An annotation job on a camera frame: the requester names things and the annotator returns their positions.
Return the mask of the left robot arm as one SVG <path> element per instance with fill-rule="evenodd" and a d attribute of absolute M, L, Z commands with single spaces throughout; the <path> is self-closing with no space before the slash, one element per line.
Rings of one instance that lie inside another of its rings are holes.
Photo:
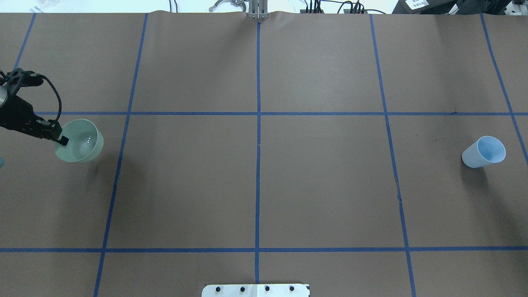
<path fill-rule="evenodd" d="M 9 94 L 1 87 L 0 125 L 7 130 L 29 135 L 38 139 L 47 139 L 61 146 L 68 144 L 58 120 L 45 120 L 34 113 L 33 106 L 16 94 Z"/>

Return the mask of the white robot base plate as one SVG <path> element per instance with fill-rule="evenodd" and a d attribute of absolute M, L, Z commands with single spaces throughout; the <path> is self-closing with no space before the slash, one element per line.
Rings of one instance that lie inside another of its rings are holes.
<path fill-rule="evenodd" d="M 309 297 L 308 284 L 217 284 L 204 286 L 202 297 Z"/>

